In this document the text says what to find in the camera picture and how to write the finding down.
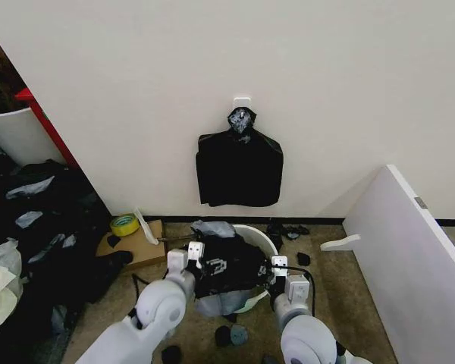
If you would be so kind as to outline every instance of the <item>floor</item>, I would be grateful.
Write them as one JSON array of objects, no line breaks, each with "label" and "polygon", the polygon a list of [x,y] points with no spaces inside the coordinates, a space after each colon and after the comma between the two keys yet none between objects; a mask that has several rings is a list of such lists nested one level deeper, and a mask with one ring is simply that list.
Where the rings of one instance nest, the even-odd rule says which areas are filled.
[{"label": "floor", "polygon": [[[253,225],[264,231],[265,225]],[[334,336],[352,353],[374,364],[396,363],[391,345],[384,332],[366,283],[351,252],[320,252],[320,244],[345,237],[340,225],[308,225],[309,236],[284,241],[280,253],[296,264],[298,252],[310,255],[309,270],[316,283],[316,317],[321,319]],[[166,224],[165,236],[175,237],[190,232],[188,224]],[[455,227],[445,232],[455,244]],[[135,271],[147,281],[162,278],[166,264],[160,263]],[[130,273],[121,275],[107,294],[96,304],[87,306],[80,318],[64,355],[63,363],[74,363],[90,344],[113,322],[122,320],[135,304],[135,291]],[[260,364],[263,354],[270,354],[283,363],[280,333],[267,299],[250,312],[239,315],[237,323],[247,328],[249,340],[239,347],[217,348],[215,329],[230,325],[224,318],[204,318],[193,305],[187,307],[182,324],[173,337],[162,343],[153,362],[162,363],[160,352],[168,345],[178,345],[184,363],[254,363]]]}]

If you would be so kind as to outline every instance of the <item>baseboard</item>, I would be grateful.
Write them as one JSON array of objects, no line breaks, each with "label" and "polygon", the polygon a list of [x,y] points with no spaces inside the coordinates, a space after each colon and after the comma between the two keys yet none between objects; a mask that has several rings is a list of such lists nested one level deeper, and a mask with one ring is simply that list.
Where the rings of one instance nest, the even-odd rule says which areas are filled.
[{"label": "baseboard", "polygon": [[440,226],[455,226],[455,218],[437,218],[436,221]]},{"label": "baseboard", "polygon": [[[265,216],[144,216],[146,221],[162,220],[163,222],[227,221],[232,224],[280,224],[294,225],[341,225],[344,218],[270,218]],[[440,226],[455,226],[455,219],[437,218]]]}]

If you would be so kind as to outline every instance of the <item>white plastic bag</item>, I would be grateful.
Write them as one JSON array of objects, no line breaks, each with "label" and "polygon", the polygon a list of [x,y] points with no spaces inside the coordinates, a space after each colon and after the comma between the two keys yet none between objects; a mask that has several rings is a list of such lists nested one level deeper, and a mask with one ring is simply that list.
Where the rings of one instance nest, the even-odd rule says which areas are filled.
[{"label": "white plastic bag", "polygon": [[14,311],[22,295],[22,258],[17,245],[13,239],[0,245],[0,325]]}]

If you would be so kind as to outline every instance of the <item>black shirt on hook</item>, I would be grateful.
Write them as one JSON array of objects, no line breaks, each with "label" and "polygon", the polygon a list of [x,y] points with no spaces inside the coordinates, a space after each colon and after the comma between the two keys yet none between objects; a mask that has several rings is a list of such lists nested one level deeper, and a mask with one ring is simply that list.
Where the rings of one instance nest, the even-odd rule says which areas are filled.
[{"label": "black shirt on hook", "polygon": [[199,137],[201,203],[263,207],[278,201],[283,152],[280,144],[253,129],[255,118],[249,108],[235,108],[227,118],[229,130]]}]

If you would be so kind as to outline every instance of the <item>white board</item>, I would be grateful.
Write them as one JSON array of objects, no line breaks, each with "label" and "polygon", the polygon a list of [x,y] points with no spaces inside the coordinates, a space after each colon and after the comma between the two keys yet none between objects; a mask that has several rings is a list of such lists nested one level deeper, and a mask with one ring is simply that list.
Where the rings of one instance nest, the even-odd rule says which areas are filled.
[{"label": "white board", "polygon": [[455,247],[393,165],[344,221],[401,364],[455,363]]}]

